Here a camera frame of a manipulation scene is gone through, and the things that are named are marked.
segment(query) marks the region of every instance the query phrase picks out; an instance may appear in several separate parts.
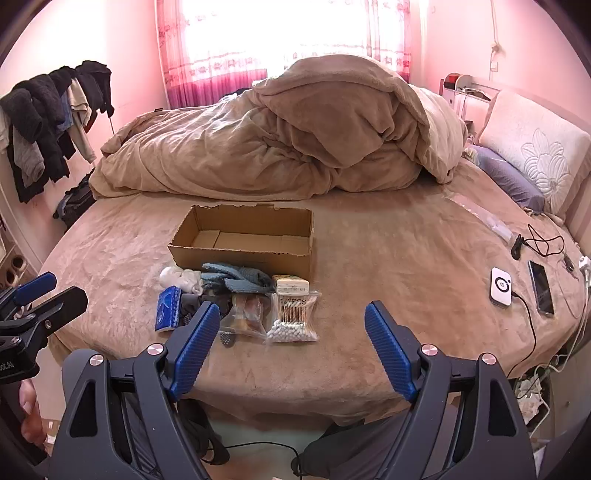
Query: blue tissue pack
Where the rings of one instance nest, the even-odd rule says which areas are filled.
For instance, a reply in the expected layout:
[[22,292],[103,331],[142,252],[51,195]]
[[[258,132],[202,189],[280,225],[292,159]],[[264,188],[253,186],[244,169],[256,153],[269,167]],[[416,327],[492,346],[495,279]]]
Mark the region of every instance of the blue tissue pack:
[[181,289],[169,287],[158,296],[156,309],[156,331],[166,332],[178,327],[181,310]]

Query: black jacket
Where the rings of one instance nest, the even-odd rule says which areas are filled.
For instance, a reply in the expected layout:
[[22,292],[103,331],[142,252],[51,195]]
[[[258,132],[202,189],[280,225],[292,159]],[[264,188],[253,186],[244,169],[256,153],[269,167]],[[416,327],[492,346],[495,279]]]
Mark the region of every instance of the black jacket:
[[111,104],[111,71],[107,65],[85,60],[76,67],[76,74],[90,108],[112,117],[115,108]]

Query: crumpled duvet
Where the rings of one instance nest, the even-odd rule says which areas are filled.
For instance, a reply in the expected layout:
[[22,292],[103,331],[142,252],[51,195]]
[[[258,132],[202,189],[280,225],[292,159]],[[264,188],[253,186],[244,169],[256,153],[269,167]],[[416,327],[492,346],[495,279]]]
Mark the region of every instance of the crumpled duvet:
[[447,102],[372,59],[302,59],[237,98],[150,112],[103,147],[95,196],[169,192],[302,200],[448,182],[467,130]]

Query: bed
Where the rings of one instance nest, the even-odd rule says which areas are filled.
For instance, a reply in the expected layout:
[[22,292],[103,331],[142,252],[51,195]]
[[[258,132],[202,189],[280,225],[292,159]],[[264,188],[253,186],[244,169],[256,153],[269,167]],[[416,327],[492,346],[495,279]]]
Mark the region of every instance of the bed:
[[[394,192],[334,190],[289,202],[314,211],[311,284],[323,295],[314,314],[320,341],[267,346],[240,339],[232,349],[216,341],[191,396],[242,419],[283,413],[342,423],[403,408],[363,327],[364,308],[376,299],[420,341],[465,358],[492,352],[508,372],[529,353],[533,338],[522,305],[503,309],[490,302],[492,267],[511,274],[537,331],[535,354],[514,374],[548,361],[577,326],[566,301],[575,313],[583,308],[580,274],[573,277],[528,249],[516,262],[500,237],[446,198],[449,192],[471,198],[514,232],[531,222],[546,237],[556,234],[552,221],[529,217],[464,160],[446,186],[423,174]],[[154,332],[154,312],[158,273],[172,264],[167,243],[191,205],[214,203],[155,193],[98,200],[44,264],[59,279],[58,290],[75,284],[89,297],[87,312],[51,338],[54,355],[93,348],[125,358],[163,341],[165,334]],[[577,246],[563,235],[568,254],[578,258]],[[553,318],[535,311],[527,260],[548,271]]]
[[[514,260],[511,241],[451,198],[496,215],[514,236],[528,224],[545,238],[560,231],[578,259],[568,231],[528,215],[460,159],[466,127],[445,100],[343,57],[300,60],[230,102],[146,114],[105,144],[90,183],[107,198],[43,266],[59,290],[77,285],[89,298],[87,312],[50,339],[58,359],[77,348],[125,358],[164,341],[154,332],[158,274],[173,264],[167,244],[186,212],[264,200],[314,212],[309,280],[322,293],[320,340],[240,338],[230,349],[217,340],[190,396],[249,420],[296,414],[348,423],[404,408],[364,330],[372,300],[448,355],[492,352],[506,372],[518,364],[513,376],[550,360],[579,324],[581,274],[525,248]],[[546,267],[554,317],[535,309],[528,260]],[[530,306],[537,346],[526,361],[534,344],[527,312],[491,303],[493,267],[510,273]]]

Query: brown bedsheet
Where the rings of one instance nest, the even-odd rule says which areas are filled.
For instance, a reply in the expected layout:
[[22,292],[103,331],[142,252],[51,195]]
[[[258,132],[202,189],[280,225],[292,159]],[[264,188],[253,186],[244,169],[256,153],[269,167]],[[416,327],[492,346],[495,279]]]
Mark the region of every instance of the brown bedsheet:
[[[533,339],[520,302],[508,309],[490,302],[492,267],[511,274],[537,331],[535,354],[514,374],[548,361],[577,325],[565,300],[575,313],[583,308],[579,273],[574,278],[557,266],[557,257],[545,261],[526,248],[519,262],[513,260],[497,235],[444,197],[448,191],[472,199],[514,232],[527,231],[531,222],[546,238],[556,234],[549,219],[530,218],[464,160],[446,186],[423,174],[394,192],[334,190],[291,202],[314,210],[311,283],[323,294],[314,315],[320,341],[268,346],[241,339],[226,349],[216,340],[191,395],[245,419],[293,413],[348,421],[401,408],[404,402],[393,392],[363,326],[364,308],[376,299],[420,341],[465,358],[492,352],[508,372],[529,353]],[[58,290],[85,289],[89,307],[52,338],[56,355],[90,347],[123,358],[165,340],[154,332],[157,278],[172,263],[168,240],[195,203],[214,202],[157,193],[103,199],[65,234],[43,270],[56,274]],[[578,258],[570,237],[566,250]],[[554,317],[541,317],[535,309],[530,259],[546,266]]]

